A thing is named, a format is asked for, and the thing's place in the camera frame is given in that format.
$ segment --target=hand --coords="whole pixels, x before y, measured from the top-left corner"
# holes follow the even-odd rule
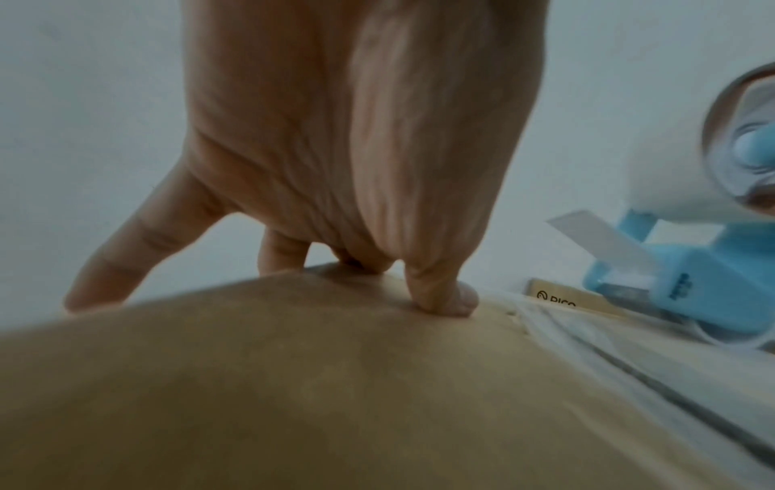
[[[70,311],[125,300],[156,264],[243,212],[260,274],[313,242],[424,310],[470,315],[458,283],[533,106],[544,0],[183,0],[182,156],[84,265]]]

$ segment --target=tape roll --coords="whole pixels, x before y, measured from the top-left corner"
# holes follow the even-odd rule
[[[735,154],[741,136],[775,121],[775,64],[728,79],[639,138],[630,160],[633,209],[674,222],[775,221],[775,211],[768,211],[775,168],[749,165]]]

